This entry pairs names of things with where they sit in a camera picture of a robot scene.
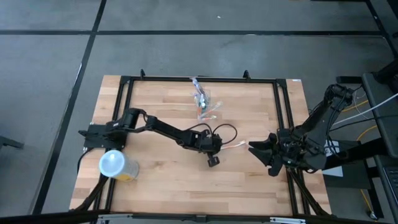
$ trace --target yellow cable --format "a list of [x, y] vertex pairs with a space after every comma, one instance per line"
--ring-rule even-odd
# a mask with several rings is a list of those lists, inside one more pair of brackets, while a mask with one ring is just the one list
[[361, 105], [363, 105], [363, 104], [365, 104], [365, 103], [367, 103], [367, 102], [369, 102], [369, 100], [365, 100], [364, 102], [362, 102], [362, 103], [360, 103], [360, 104], [358, 104], [358, 105], [356, 105], [356, 106], [352, 106], [352, 107], [350, 107], [350, 108], [347, 108], [347, 109], [345, 109], [345, 110], [342, 110], [341, 112], [347, 112], [347, 111], [349, 111], [349, 110], [355, 109], [355, 108], [357, 108], [357, 107], [359, 107], [359, 106], [361, 106]]
[[[357, 138], [356, 140], [357, 140], [357, 141], [361, 140], [361, 138], [362, 138], [368, 131], [370, 131], [370, 130], [376, 128], [376, 127], [377, 127], [377, 125], [371, 126], [370, 128], [366, 129], [364, 132], [362, 132], [362, 133], [358, 136], [358, 138]], [[371, 208], [371, 205], [370, 205], [370, 203], [368, 202], [368, 200], [367, 200], [367, 198], [366, 198], [366, 196], [365, 196], [365, 193], [363, 192], [362, 189], [361, 189], [361, 193], [362, 193], [363, 199], [364, 199], [365, 202], [366, 202], [366, 205], [368, 206], [369, 211], [373, 212], [373, 210], [372, 210], [372, 208]]]

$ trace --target wooden table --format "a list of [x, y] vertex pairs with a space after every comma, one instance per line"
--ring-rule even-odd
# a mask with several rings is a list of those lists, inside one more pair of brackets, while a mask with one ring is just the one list
[[[120, 76], [104, 76], [93, 115], [95, 124], [111, 120]], [[234, 125], [242, 140], [263, 141], [276, 132], [278, 119], [271, 84], [202, 83], [213, 101], [223, 106], [215, 111], [218, 119], [208, 124]], [[308, 117], [300, 80], [287, 80], [295, 125]], [[190, 82], [135, 81], [130, 107], [142, 108], [179, 129], [198, 124]], [[121, 115], [126, 92], [123, 91]], [[287, 124], [285, 108], [284, 123]], [[140, 120], [137, 127], [144, 124]], [[217, 131], [223, 141], [233, 137], [228, 127]], [[283, 168], [277, 177], [257, 160], [247, 146], [222, 150], [220, 164], [209, 168], [207, 156], [182, 149], [157, 133], [129, 134], [123, 153], [138, 161], [139, 176], [132, 182], [116, 182], [111, 211], [145, 213], [195, 213], [212, 215], [292, 215], [287, 176]], [[70, 208], [82, 203], [98, 181], [98, 161], [104, 149], [95, 149], [81, 162]], [[322, 208], [330, 212], [328, 196], [320, 171], [305, 174], [305, 183]], [[108, 186], [103, 190], [100, 208], [104, 208]], [[298, 208], [301, 199], [296, 188]]]

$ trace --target gray floor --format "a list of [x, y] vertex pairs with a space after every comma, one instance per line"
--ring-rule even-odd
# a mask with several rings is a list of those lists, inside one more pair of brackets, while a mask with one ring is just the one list
[[[387, 30], [398, 30], [385, 0], [373, 4]], [[0, 1], [0, 29], [90, 30], [99, 5], [99, 0]], [[357, 2], [113, 0], [105, 7], [99, 29], [376, 30], [377, 26], [366, 5]], [[0, 135], [25, 142], [21, 151], [10, 147], [0, 151], [0, 216], [29, 212], [87, 41], [88, 36], [77, 35], [0, 35]], [[302, 79], [312, 108], [337, 75], [359, 76], [391, 60], [386, 42], [374, 37], [97, 36], [44, 212], [68, 210], [83, 145], [77, 131], [90, 122], [103, 75], [138, 75], [143, 68], [148, 75], [241, 77], [247, 69], [256, 78]], [[373, 124], [332, 136], [355, 139]], [[377, 135], [371, 132], [363, 140]], [[386, 215], [383, 221], [393, 222], [381, 185], [378, 181], [376, 185]], [[328, 188], [328, 194], [335, 215], [368, 220], [359, 190]]]

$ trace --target butcher block tabletop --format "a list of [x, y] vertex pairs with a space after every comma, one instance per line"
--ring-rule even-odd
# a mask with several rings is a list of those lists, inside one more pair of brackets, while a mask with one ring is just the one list
[[[93, 123], [111, 121], [119, 81], [120, 76], [104, 76]], [[300, 80], [286, 81], [294, 124], [298, 125], [308, 117], [302, 83]], [[212, 102], [223, 102], [213, 113], [217, 119], [207, 123], [213, 129], [228, 123], [238, 130], [237, 138], [228, 145], [243, 140], [263, 141], [279, 128], [272, 84], [203, 82], [201, 85], [210, 92]], [[194, 92], [191, 82], [135, 81], [129, 107], [144, 109], [148, 115], [165, 123], [187, 129], [198, 124]], [[282, 89], [279, 94], [283, 102]], [[283, 103], [282, 111], [286, 125]], [[141, 118], [137, 127], [143, 125]], [[217, 133], [223, 142], [234, 136], [234, 130], [227, 126]], [[116, 182], [112, 212], [292, 215], [285, 169], [277, 177], [268, 176], [268, 167], [248, 151], [247, 145], [221, 150], [217, 154], [220, 164], [212, 168], [208, 167], [207, 155], [183, 149], [175, 141], [150, 131], [128, 134], [123, 153], [139, 163], [140, 171], [137, 179], [131, 182]], [[104, 149], [94, 149], [82, 159], [70, 208], [79, 206], [93, 190], [100, 176], [98, 162], [103, 154]], [[330, 212], [322, 172], [304, 173], [304, 177], [315, 200]], [[108, 185], [104, 187], [100, 208], [104, 208], [107, 192]], [[297, 187], [296, 197], [302, 212]]]

